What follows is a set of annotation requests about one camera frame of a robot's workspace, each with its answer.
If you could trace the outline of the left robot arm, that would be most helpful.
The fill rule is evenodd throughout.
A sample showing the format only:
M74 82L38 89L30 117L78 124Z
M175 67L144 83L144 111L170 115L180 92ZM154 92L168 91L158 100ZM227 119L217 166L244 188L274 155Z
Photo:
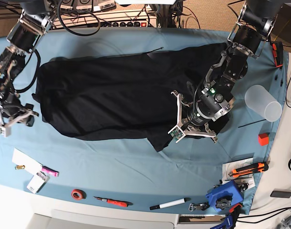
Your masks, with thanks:
M177 99L177 123L168 132L176 141L186 136L211 138L217 142L217 134L209 128L209 121L217 121L226 115L235 102L231 91L235 83L248 70L247 59L258 59L277 19L283 0L247 0L237 18L221 52L218 63L212 65L193 92L193 101L174 90Z

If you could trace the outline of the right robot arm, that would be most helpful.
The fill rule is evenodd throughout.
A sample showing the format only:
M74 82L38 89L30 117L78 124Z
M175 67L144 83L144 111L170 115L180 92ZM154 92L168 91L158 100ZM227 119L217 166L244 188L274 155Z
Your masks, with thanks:
M9 46L0 55L0 135L4 137L11 134L14 124L32 126L39 115L32 104L20 102L20 94L29 90L36 80L32 79L20 90L14 88L13 82L26 67L27 54L35 54L36 66L40 66L41 58L36 48L57 18L59 5L57 0L20 0L18 3L22 7L21 15L7 36Z

